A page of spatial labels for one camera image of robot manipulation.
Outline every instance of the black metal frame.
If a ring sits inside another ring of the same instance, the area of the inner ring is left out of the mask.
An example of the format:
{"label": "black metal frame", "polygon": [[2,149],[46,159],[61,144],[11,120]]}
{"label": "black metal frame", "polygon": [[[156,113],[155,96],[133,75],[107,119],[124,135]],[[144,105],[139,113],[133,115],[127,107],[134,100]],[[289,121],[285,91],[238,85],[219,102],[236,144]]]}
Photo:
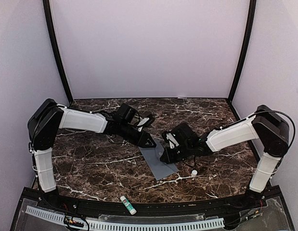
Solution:
{"label": "black metal frame", "polygon": [[254,22],[254,16],[255,16],[255,11],[256,11],[256,2],[257,2],[257,0],[250,0],[250,3],[249,3],[249,10],[248,10],[248,16],[247,16],[247,22],[246,22],[246,28],[245,28],[245,34],[244,34],[242,49],[241,49],[241,53],[240,53],[240,58],[239,58],[239,62],[236,67],[232,86],[231,86],[230,93],[228,96],[228,100],[230,103],[232,103],[232,101],[233,101],[237,86],[240,81],[241,73],[243,70],[243,66],[244,66],[244,62],[245,62],[245,58],[246,58],[246,54],[247,54],[247,49],[248,49],[248,45],[249,45],[251,30],[252,30],[253,22]]}
{"label": "black metal frame", "polygon": [[51,11],[51,6],[50,6],[49,0],[43,0],[43,5],[44,5],[44,12],[45,12],[45,18],[46,18],[46,24],[47,24],[47,28],[48,28],[49,38],[51,40],[52,51],[53,51],[54,58],[56,60],[60,79],[62,81],[62,85],[63,85],[64,91],[65,91],[66,97],[67,97],[69,103],[72,103],[73,96],[72,96],[71,89],[67,82],[62,59],[60,56],[56,33],[54,31],[54,26],[53,26],[53,21],[52,21],[52,11]]}
{"label": "black metal frame", "polygon": [[[254,16],[255,16],[256,2],[257,2],[257,0],[250,0],[250,3],[249,3],[249,10],[248,10],[247,23],[246,23],[246,28],[245,28],[245,34],[244,34],[242,49],[241,49],[238,65],[237,65],[237,68],[236,68],[236,72],[235,72],[235,75],[234,75],[234,78],[233,78],[230,93],[229,93],[229,96],[227,98],[228,101],[230,102],[230,104],[233,101],[236,89],[237,89],[238,84],[239,84],[241,73],[242,73],[242,70],[243,70],[243,65],[244,65],[244,61],[245,61],[245,58],[246,58],[246,53],[247,53],[247,49],[248,49],[249,39],[250,39],[251,30],[252,30],[253,21],[254,21]],[[72,93],[71,93],[71,89],[68,85],[68,81],[67,81],[67,78],[66,78],[66,74],[65,74],[65,71],[64,71],[62,59],[61,59],[60,52],[59,52],[59,47],[58,47],[56,34],[55,34],[55,30],[54,30],[54,25],[53,25],[53,20],[52,20],[52,11],[51,11],[51,7],[50,7],[50,0],[43,0],[43,5],[44,5],[45,18],[46,18],[49,38],[50,38],[51,44],[52,44],[53,55],[54,55],[56,63],[57,63],[57,68],[58,68],[58,71],[59,71],[59,74],[60,74],[60,78],[61,78],[61,81],[62,81],[63,88],[65,90],[66,97],[67,97],[69,103],[71,104],[74,99],[73,99],[73,96],[72,96]]]}
{"label": "black metal frame", "polygon": [[[294,231],[294,225],[290,217],[287,205],[285,203],[284,197],[279,186],[269,187],[264,191],[265,199],[280,197],[282,205],[284,207],[287,221],[289,227]],[[158,216],[181,216],[181,215],[194,215],[194,214],[205,214],[206,217],[218,216],[219,218],[224,218],[225,223],[230,220],[239,218],[239,212],[241,210],[249,209],[247,208],[233,208],[230,206],[225,206],[227,204],[232,204],[241,200],[244,195],[231,196],[221,199],[212,199],[205,201],[194,201],[194,202],[182,202],[182,203],[168,203],[168,204],[133,204],[137,213],[133,215],[134,217],[158,217]],[[27,198],[33,201],[37,201],[38,206],[52,209],[49,204],[45,203],[42,199],[43,196],[40,191],[24,188],[23,193],[18,202],[13,222],[10,231],[14,231],[18,214],[23,202],[23,199]],[[115,202],[102,202],[102,201],[91,201],[85,199],[78,199],[68,196],[59,196],[62,203],[66,204],[68,211],[76,213],[78,215],[83,215],[91,218],[98,218],[100,215],[114,215],[114,216],[131,216],[128,210],[122,203]]]}

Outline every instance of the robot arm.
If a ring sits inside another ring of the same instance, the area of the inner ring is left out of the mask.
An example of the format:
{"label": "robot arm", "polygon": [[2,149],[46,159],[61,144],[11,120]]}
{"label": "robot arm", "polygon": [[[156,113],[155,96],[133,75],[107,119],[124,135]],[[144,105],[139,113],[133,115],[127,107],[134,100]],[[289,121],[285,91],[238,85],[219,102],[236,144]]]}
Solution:
{"label": "robot arm", "polygon": [[257,111],[225,128],[220,127],[198,137],[186,123],[162,134],[170,147],[165,148],[160,160],[175,163],[185,158],[210,155],[228,146],[244,141],[260,139],[264,153],[250,182],[249,189],[261,193],[271,175],[288,151],[289,125],[265,105]]}
{"label": "robot arm", "polygon": [[28,122],[29,149],[34,156],[33,163],[41,189],[45,193],[56,189],[52,170],[52,147],[59,128],[114,134],[142,148],[156,147],[151,135],[142,130],[153,123],[153,116],[149,115],[137,125],[132,125],[136,113],[138,112],[135,109],[125,103],[111,113],[105,111],[88,113],[69,109],[52,99],[47,99]]}

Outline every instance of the marble table surface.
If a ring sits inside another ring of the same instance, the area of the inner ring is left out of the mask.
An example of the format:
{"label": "marble table surface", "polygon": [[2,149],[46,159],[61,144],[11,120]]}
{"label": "marble table surface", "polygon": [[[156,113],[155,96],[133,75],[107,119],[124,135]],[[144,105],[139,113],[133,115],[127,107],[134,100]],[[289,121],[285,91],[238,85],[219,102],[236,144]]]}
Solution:
{"label": "marble table surface", "polygon": [[[127,103],[140,112],[151,112],[155,122],[146,130],[161,138],[187,122],[198,135],[235,118],[224,99],[96,99],[75,100],[72,107],[83,110],[116,110]],[[210,156],[198,157],[194,168],[177,163],[179,169],[156,181],[139,149],[120,137],[108,142],[103,134],[60,129],[53,147],[53,169],[61,195],[99,201],[119,202],[124,195],[132,203],[172,203],[243,194],[257,162],[246,142]],[[193,165],[191,157],[186,161]],[[198,175],[191,177],[191,171]]]}

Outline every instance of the black pole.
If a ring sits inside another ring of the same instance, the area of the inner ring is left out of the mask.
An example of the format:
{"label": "black pole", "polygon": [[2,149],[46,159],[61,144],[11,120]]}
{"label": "black pole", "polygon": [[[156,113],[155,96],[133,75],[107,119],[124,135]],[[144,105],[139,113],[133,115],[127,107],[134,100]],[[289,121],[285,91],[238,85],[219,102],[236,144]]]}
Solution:
{"label": "black pole", "polygon": [[54,31],[54,27],[53,27],[52,12],[51,12],[51,8],[50,8],[49,0],[43,0],[43,5],[44,5],[44,12],[45,12],[45,18],[46,18],[49,38],[50,38],[51,44],[52,44],[53,55],[56,60],[57,68],[59,71],[60,79],[62,81],[66,97],[67,97],[69,103],[71,103],[71,102],[73,102],[73,96],[72,96],[71,89],[68,85],[67,78],[66,78],[66,75],[64,72],[64,68],[63,68],[63,64],[62,64],[62,60],[61,60],[61,56],[60,56],[60,52],[59,52],[59,47],[58,47],[58,43],[57,43],[57,39],[56,39],[56,34]]}
{"label": "black pole", "polygon": [[230,90],[230,93],[228,96],[228,100],[230,101],[230,103],[232,103],[232,101],[233,101],[237,86],[240,81],[241,73],[243,70],[244,61],[246,58],[246,53],[247,53],[248,44],[249,44],[249,39],[250,39],[250,35],[251,35],[251,29],[253,27],[253,22],[254,22],[256,2],[257,2],[257,0],[250,0],[250,3],[249,3],[249,10],[248,10],[248,16],[247,16],[247,22],[246,22],[246,28],[245,28],[245,34],[244,34],[242,49],[241,49],[241,53],[240,53],[240,58],[239,58],[239,62],[236,67],[231,90]]}

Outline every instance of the glue stick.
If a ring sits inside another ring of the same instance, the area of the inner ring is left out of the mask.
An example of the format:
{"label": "glue stick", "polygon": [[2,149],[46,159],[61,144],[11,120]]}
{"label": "glue stick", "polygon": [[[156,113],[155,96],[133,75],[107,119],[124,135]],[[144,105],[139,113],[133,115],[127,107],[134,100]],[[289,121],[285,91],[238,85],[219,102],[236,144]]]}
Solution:
{"label": "glue stick", "polygon": [[125,205],[125,207],[128,209],[128,211],[134,215],[137,211],[134,209],[134,207],[130,204],[130,202],[128,201],[128,199],[126,199],[125,196],[121,196],[120,200],[122,201],[122,203]]}

